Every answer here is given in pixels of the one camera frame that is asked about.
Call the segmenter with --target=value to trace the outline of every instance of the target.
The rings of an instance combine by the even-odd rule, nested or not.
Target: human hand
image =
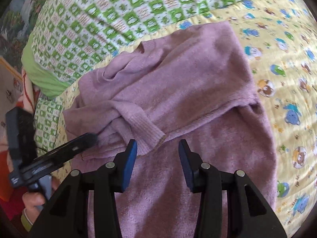
[[[52,176],[52,191],[57,190],[59,186],[59,181],[57,178]],[[43,205],[45,203],[45,198],[40,192],[27,192],[23,194],[22,201],[25,205],[25,213],[29,220],[34,223],[40,214],[40,211],[36,206]]]

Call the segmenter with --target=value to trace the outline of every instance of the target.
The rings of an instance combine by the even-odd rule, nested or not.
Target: cartoon bear print
[[[230,16],[227,18],[227,21],[230,21],[230,22],[235,22],[237,21],[238,19],[236,17],[233,17],[233,16]]]
[[[300,34],[300,37],[302,40],[304,40],[307,44],[309,44],[309,41],[307,39],[307,37],[304,34]]]
[[[240,34],[245,34],[246,36],[254,36],[254,37],[259,37],[260,34],[256,29],[250,29],[250,28],[246,28],[246,29],[240,29]]]
[[[288,105],[284,106],[283,109],[287,110],[287,113],[285,116],[286,123],[290,123],[293,125],[301,124],[299,117],[302,116],[302,114],[298,110],[298,107],[295,103],[294,104],[289,103]]]
[[[293,152],[293,167],[296,169],[302,168],[307,159],[307,151],[304,147],[297,147]]]
[[[309,64],[307,62],[303,61],[301,63],[301,66],[302,66],[302,69],[303,69],[304,72],[312,75],[312,71],[311,71],[310,66],[309,66]]]
[[[268,26],[267,25],[264,25],[264,23],[262,22],[258,22],[256,23],[257,27],[260,28],[260,29],[265,29],[267,30],[268,29]]]
[[[244,0],[242,3],[247,9],[255,9],[251,0]]]
[[[288,45],[287,43],[281,38],[275,38],[276,45],[279,49],[283,50],[284,52],[288,53]]]
[[[275,86],[270,80],[262,79],[257,83],[257,92],[264,97],[272,97],[275,94]]]
[[[265,7],[265,10],[264,10],[264,11],[265,11],[266,13],[272,15],[272,16],[275,16],[275,13],[274,13],[272,10],[270,10],[269,8],[267,8],[267,7]]]
[[[276,21],[278,25],[283,26],[284,28],[288,28],[288,25],[282,22],[281,20]]]
[[[298,79],[299,88],[302,91],[307,91],[307,93],[310,92],[310,86],[307,83],[307,80],[305,78],[299,78]]]
[[[299,212],[301,214],[304,213],[306,206],[308,204],[310,195],[306,196],[306,193],[297,200],[295,200],[294,208],[293,208],[293,216],[295,216],[296,212]]]
[[[242,19],[244,20],[252,20],[255,19],[254,15],[252,13],[249,12],[245,12]]]
[[[260,60],[262,57],[263,50],[259,47],[246,46],[244,48],[244,52],[250,60]]]

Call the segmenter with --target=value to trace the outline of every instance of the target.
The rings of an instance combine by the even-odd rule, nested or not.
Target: pink sweater
[[[186,186],[178,142],[221,171],[244,170],[274,208],[276,155],[248,61],[228,22],[142,42],[79,81],[64,111],[68,139],[100,132],[72,167],[96,170],[137,140],[129,188],[116,194],[123,237],[193,237],[199,194]],[[223,236],[227,229],[223,199]],[[94,233],[89,217],[90,234]]]

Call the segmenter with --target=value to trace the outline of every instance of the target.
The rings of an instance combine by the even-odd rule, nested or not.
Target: colorful quilt
[[[237,1],[47,0],[34,28],[34,60],[70,85],[137,38]]]
[[[271,122],[278,156],[275,212],[291,237],[317,198],[317,23],[302,0],[251,0],[195,16],[137,39],[122,51],[132,52],[142,40],[169,35],[192,24],[230,21],[254,74]],[[93,68],[107,66],[112,55]],[[75,81],[56,102],[69,108],[78,95]],[[55,146],[67,141],[60,115]],[[57,174],[63,179],[70,164]]]

